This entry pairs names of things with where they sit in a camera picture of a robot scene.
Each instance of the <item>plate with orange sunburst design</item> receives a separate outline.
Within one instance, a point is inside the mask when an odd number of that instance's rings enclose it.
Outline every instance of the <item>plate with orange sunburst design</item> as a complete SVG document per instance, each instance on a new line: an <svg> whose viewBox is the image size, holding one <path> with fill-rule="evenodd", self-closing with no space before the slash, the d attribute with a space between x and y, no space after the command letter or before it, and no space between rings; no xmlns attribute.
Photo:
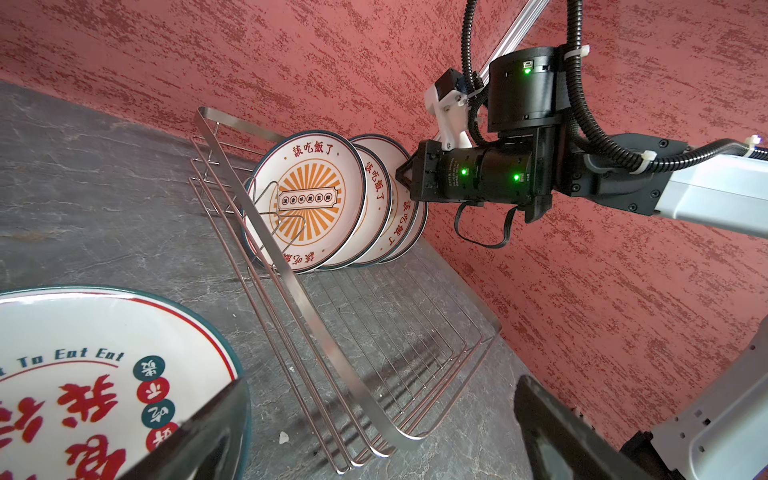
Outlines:
<svg viewBox="0 0 768 480"><path fill-rule="evenodd" d="M295 134L267 152L246 190L296 273L323 265L349 241L366 202L357 150L344 137L321 130ZM250 219L244 220L261 246ZM243 237L256 256L257 248ZM266 249L262 254L271 264Z"/></svg>
<svg viewBox="0 0 768 480"><path fill-rule="evenodd" d="M395 180L395 170L404 164L410 155L405 148L392 138L377 134L358 135L350 139L355 145L370 149L382 161L392 181L392 209L379 239L352 266L368 266L387 258L406 239L421 202L411 200L408 189Z"/></svg>
<svg viewBox="0 0 768 480"><path fill-rule="evenodd" d="M331 257L320 270L335 270L347 266L365 254L379 239L389 219L392 208L392 181L386 167L371 150L355 145L357 153L365 165L368 190L366 205L362 209L362 219L352 234L349 242Z"/></svg>

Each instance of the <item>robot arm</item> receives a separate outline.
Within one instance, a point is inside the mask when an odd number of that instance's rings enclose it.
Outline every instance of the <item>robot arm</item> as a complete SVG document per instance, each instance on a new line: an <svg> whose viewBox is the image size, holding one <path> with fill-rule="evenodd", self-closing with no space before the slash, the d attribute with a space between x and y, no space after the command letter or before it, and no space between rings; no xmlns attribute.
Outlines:
<svg viewBox="0 0 768 480"><path fill-rule="evenodd" d="M468 2L465 27L472 24L475 3ZM683 141L608 136L600 129L581 88L581 57L588 53L581 46L581 10L581 0L568 0L567 45L502 55L491 62L485 86L469 68L463 74L448 70L427 90L425 104L437 117L441 141L422 141L397 170L411 198L462 204L455 220L459 236L464 207L514 204L510 214L524 211L530 223L551 208L556 190L635 214L768 238L768 150L756 147L756 136L693 149ZM465 68L471 65L470 38L471 31L462 33ZM496 141L479 134L475 115L481 105ZM508 241L510 214L505 241L485 247ZM624 455L524 377L515 415L534 477L751 480L768 463L766 365L768 318L743 355L689 409L652 432L639 432L622 448Z"/></svg>

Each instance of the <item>stainless steel wire rack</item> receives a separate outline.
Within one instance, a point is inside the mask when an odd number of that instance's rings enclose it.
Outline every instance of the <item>stainless steel wire rack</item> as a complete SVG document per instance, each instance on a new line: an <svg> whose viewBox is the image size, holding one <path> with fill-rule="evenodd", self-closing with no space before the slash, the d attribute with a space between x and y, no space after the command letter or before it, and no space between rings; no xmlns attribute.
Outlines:
<svg viewBox="0 0 768 480"><path fill-rule="evenodd" d="M222 133L284 137L211 108L198 109L194 121L200 135L191 138L198 156L189 183L328 463L341 475L418 447L482 364L498 326L415 254L299 278L263 219L277 215L279 223L280 212L257 211L244 186L252 169L232 165L236 156L262 154ZM255 259L240 232L260 246Z"/></svg>

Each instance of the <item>plate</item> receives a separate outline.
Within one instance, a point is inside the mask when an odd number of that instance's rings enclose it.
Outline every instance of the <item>plate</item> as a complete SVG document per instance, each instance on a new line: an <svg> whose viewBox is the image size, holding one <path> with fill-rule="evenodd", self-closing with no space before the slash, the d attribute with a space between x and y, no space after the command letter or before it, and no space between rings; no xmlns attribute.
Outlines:
<svg viewBox="0 0 768 480"><path fill-rule="evenodd" d="M116 478L243 375L204 319L149 293L3 293L0 329L0 470L13 478Z"/></svg>
<svg viewBox="0 0 768 480"><path fill-rule="evenodd" d="M354 144L368 148L382 161L392 181L392 209L387 225L379 239L365 254L355 260L353 266L368 266L384 260L400 245L413 224L417 205L411 200L408 189L395 180L395 170L410 157L405 148L392 138L377 134L365 134L350 139Z"/></svg>
<svg viewBox="0 0 768 480"><path fill-rule="evenodd" d="M413 226L406 235L406 239L403 240L402 243L380 263L387 263L393 260L397 260L398 258L408 253L408 250L411 250L411 247L416 245L416 241L422 235L422 232L427 226L428 213L429 207L427 202L419 202L419 205L416 208L416 215L414 216Z"/></svg>
<svg viewBox="0 0 768 480"><path fill-rule="evenodd" d="M392 207L392 181L386 173L386 167L371 150L362 145L354 146L366 171L366 205L362 209L360 223L352 234L352 238L336 255L318 267L319 270L341 268L360 258L379 239L389 219L389 210Z"/></svg>
<svg viewBox="0 0 768 480"><path fill-rule="evenodd" d="M365 205L365 171L347 139L329 131L306 131L267 152L246 190L288 264L302 273L323 265L352 236ZM258 240L247 216L245 223ZM255 255L256 247L243 237ZM268 252L263 254L271 263Z"/></svg>

